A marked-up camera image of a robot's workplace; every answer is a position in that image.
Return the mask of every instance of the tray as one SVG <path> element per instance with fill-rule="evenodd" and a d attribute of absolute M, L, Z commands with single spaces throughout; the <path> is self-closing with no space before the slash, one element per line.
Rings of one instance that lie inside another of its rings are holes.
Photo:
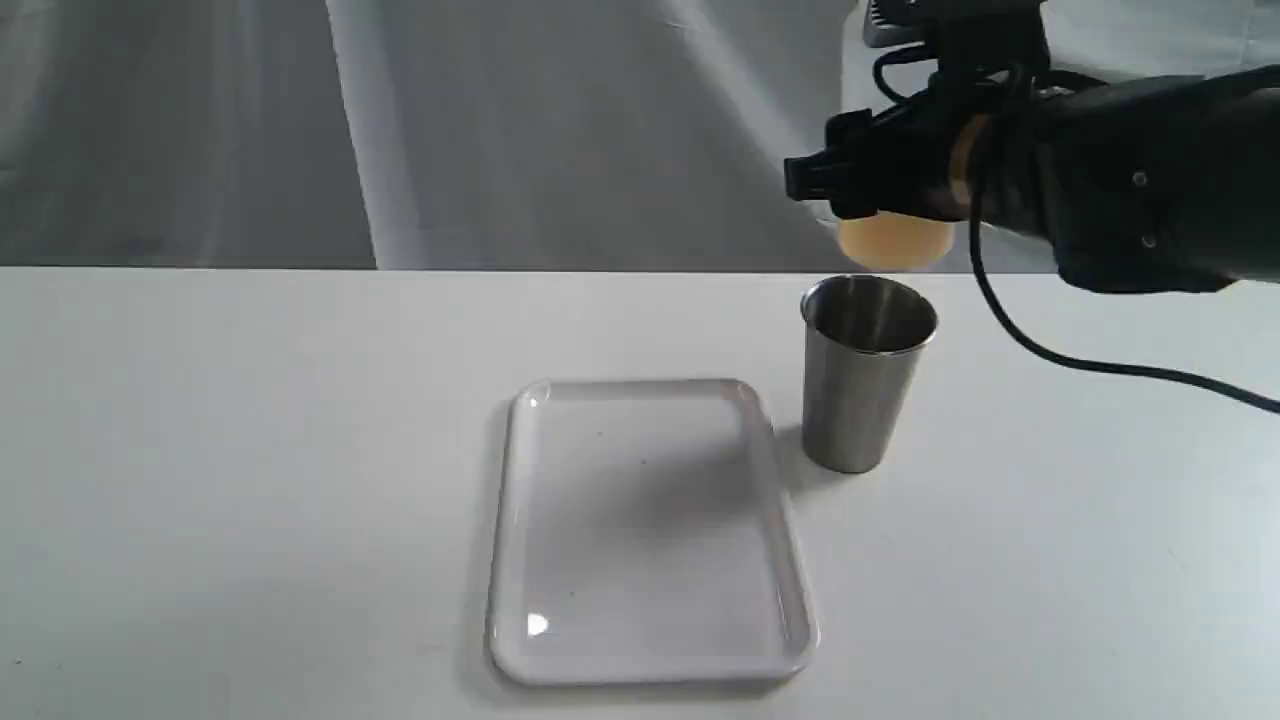
<path fill-rule="evenodd" d="M 736 380 L 512 402 L 489 648 L 531 685 L 782 680 L 818 643 L 773 428 Z"/>

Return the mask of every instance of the tabletop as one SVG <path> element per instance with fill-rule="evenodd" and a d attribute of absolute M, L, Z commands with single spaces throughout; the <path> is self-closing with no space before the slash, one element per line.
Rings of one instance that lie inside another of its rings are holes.
<path fill-rule="evenodd" d="M 796 447 L 800 275 L 0 270 L 0 716 L 1280 715 L 1280 420 L 1048 365 L 966 277 L 886 462 Z M 1000 277 L 1055 347 L 1280 393 L 1280 288 Z M 531 691 L 484 651 L 507 401 L 726 377 L 822 629 L 772 688 Z"/>

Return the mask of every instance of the stainless steel cup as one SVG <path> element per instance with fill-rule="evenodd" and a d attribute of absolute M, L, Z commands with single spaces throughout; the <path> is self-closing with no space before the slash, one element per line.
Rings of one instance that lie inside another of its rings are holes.
<path fill-rule="evenodd" d="M 938 315 L 914 290 L 872 275 L 822 281 L 801 299 L 800 314 L 808 325 L 805 454 L 832 470 L 865 473 L 884 459 Z"/>

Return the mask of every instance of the white fabric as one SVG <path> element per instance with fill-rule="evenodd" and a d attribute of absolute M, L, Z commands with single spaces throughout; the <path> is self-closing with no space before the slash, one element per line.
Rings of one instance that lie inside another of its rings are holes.
<path fill-rule="evenodd" d="M 883 106 L 861 18 L 851 0 L 0 0 L 0 263 L 847 268 L 781 160 L 831 114 Z M 1280 61 L 1280 0 L 1053 0 L 1046 22 L 1061 64 L 1108 78 Z M 992 252 L 1050 266 L 1043 243 Z"/>

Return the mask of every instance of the cup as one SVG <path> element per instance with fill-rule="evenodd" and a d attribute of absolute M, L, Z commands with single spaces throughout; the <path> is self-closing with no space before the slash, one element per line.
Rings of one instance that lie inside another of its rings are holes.
<path fill-rule="evenodd" d="M 865 473 L 884 459 L 938 315 L 920 293 L 874 275 L 838 275 L 800 301 L 805 325 L 801 442 L 817 464 Z"/>

